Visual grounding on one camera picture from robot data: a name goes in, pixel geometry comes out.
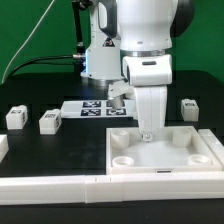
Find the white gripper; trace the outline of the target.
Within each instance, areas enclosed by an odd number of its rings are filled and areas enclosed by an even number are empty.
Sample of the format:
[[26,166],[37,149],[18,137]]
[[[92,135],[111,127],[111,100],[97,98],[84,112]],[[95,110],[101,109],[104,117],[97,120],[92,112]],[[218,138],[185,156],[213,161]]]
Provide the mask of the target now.
[[123,74],[134,88],[137,120],[145,142],[165,124],[167,86],[172,83],[172,58],[128,57],[122,60]]

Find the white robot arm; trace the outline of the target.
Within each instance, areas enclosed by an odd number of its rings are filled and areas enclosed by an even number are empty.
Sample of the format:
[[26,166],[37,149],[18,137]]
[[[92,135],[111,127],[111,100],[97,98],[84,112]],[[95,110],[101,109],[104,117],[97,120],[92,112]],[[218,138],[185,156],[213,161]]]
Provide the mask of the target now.
[[108,86],[114,108],[123,96],[134,98],[139,131],[150,141],[165,123],[171,39],[192,22],[193,0],[80,0],[78,6],[91,21],[82,80]]

